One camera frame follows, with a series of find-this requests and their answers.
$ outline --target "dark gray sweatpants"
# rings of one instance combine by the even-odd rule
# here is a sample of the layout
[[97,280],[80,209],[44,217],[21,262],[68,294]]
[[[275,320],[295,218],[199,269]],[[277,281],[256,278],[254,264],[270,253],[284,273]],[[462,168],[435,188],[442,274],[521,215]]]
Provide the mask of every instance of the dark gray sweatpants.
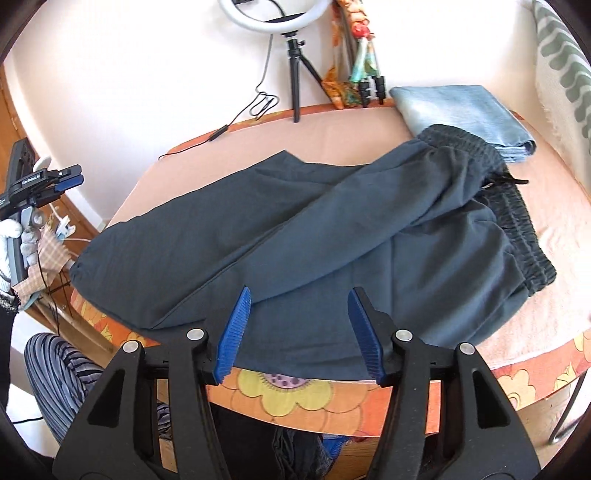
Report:
[[108,228],[72,282],[160,341],[247,285],[253,306],[237,366],[365,379],[347,315],[353,287],[398,326],[453,347],[484,340],[519,309],[533,293],[533,264],[553,271],[517,188],[487,192],[508,192],[493,202],[509,211],[505,225],[487,205],[481,187],[504,172],[492,146],[442,125],[366,166],[303,163],[283,151]]

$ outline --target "black cable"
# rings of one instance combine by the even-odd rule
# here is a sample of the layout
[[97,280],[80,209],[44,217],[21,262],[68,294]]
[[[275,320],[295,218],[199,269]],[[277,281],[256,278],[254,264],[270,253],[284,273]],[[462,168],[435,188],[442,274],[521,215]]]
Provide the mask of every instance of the black cable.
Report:
[[[282,9],[281,5],[279,3],[277,3],[277,1],[275,1],[275,0],[269,0],[269,1],[271,3],[273,3],[279,9],[279,11],[281,12],[281,16],[284,17],[285,11]],[[279,98],[279,96],[259,90],[259,88],[261,87],[261,85],[265,81],[265,78],[267,78],[267,71],[269,70],[269,61],[271,60],[272,48],[273,48],[273,35],[270,35],[269,36],[269,47],[267,48],[267,58],[265,59],[265,68],[263,69],[263,72],[262,72],[261,81],[255,87],[256,97],[254,97],[254,99],[252,100],[251,103],[249,103],[248,105],[246,105],[246,107],[244,107],[242,110],[240,110],[230,123],[224,125],[221,128],[218,128],[214,133],[212,133],[209,137],[207,137],[202,142],[199,142],[196,145],[191,145],[190,147],[187,147],[187,148],[183,148],[182,150],[179,150],[178,152],[165,153],[164,155],[160,155],[158,157],[158,161],[161,158],[169,157],[170,155],[176,155],[177,153],[183,153],[183,152],[186,152],[187,150],[191,150],[192,148],[199,147],[207,142],[211,142],[211,141],[215,140],[217,137],[226,133],[228,131],[228,128],[230,128],[230,125],[232,125],[236,121],[236,119],[240,115],[242,115],[246,110],[248,110],[248,113],[250,116],[253,116],[255,118],[255,120],[258,121],[263,117],[263,115],[268,113],[271,109],[275,108],[279,104],[279,101],[281,100]]]
[[68,312],[70,313],[70,317],[74,318],[74,314],[72,313],[72,308],[70,307],[70,301],[68,299],[68,294],[66,293],[66,286],[64,285],[64,279],[61,276],[60,270],[60,287],[62,292],[64,293],[64,298],[66,299],[66,305],[68,307]]
[[[72,285],[72,282],[67,281],[66,283],[64,283],[64,287],[69,287],[70,285]],[[61,290],[61,285],[59,287],[52,288],[50,290],[50,292],[51,293],[55,293],[55,292],[60,291],[60,290]]]
[[12,424],[19,425],[20,423],[27,423],[28,421],[39,421],[39,420],[43,420],[43,417],[37,417],[36,419],[26,419],[26,420],[13,421]]
[[281,8],[281,5],[279,3],[277,3],[276,0],[269,0],[273,5],[275,5],[277,7],[277,9],[279,10],[279,12],[281,12],[281,16],[282,17],[286,17],[285,11]]
[[53,306],[55,308],[55,310],[51,311],[51,315],[53,316],[53,319],[56,323],[57,336],[61,336],[60,335],[60,321],[59,321],[58,315],[57,315],[57,303],[56,303],[56,300],[53,298],[53,295],[51,294],[51,290],[47,286],[47,282],[45,281],[45,277],[43,276],[43,269],[41,268],[41,256],[39,255],[39,251],[37,251],[37,263],[39,264],[39,273],[41,274],[41,279],[43,280],[43,285],[45,285],[45,289],[47,290],[47,292],[49,294],[49,298],[51,298],[51,301],[53,302]]

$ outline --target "tripod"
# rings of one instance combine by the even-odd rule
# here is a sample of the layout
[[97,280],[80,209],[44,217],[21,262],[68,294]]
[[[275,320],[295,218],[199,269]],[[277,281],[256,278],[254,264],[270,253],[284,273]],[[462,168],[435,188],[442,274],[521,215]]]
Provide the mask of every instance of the tripod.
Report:
[[314,77],[314,80],[316,80],[318,85],[320,85],[322,91],[325,93],[326,91],[322,86],[322,78],[310,63],[310,60],[308,60],[301,51],[301,47],[306,45],[306,42],[304,40],[299,41],[295,38],[297,35],[296,31],[282,33],[281,35],[287,39],[287,54],[290,58],[291,107],[294,109],[294,123],[297,123],[300,121],[300,61]]

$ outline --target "plaid cloth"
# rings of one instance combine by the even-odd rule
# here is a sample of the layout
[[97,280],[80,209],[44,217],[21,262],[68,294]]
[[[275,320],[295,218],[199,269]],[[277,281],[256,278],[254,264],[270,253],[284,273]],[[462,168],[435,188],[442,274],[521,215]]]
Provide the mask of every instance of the plaid cloth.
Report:
[[48,225],[43,227],[39,240],[39,263],[29,267],[29,277],[12,288],[18,294],[21,305],[27,305],[31,295],[45,289],[39,265],[49,286],[70,258],[68,249],[56,238],[53,230]]

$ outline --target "folded denim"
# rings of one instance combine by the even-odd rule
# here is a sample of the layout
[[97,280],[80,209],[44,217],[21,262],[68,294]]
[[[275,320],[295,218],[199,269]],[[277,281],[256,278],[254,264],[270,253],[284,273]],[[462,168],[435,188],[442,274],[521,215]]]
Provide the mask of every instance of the folded denim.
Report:
[[450,125],[481,137],[507,162],[524,161],[535,151],[531,134],[481,85],[394,87],[390,95],[413,135]]

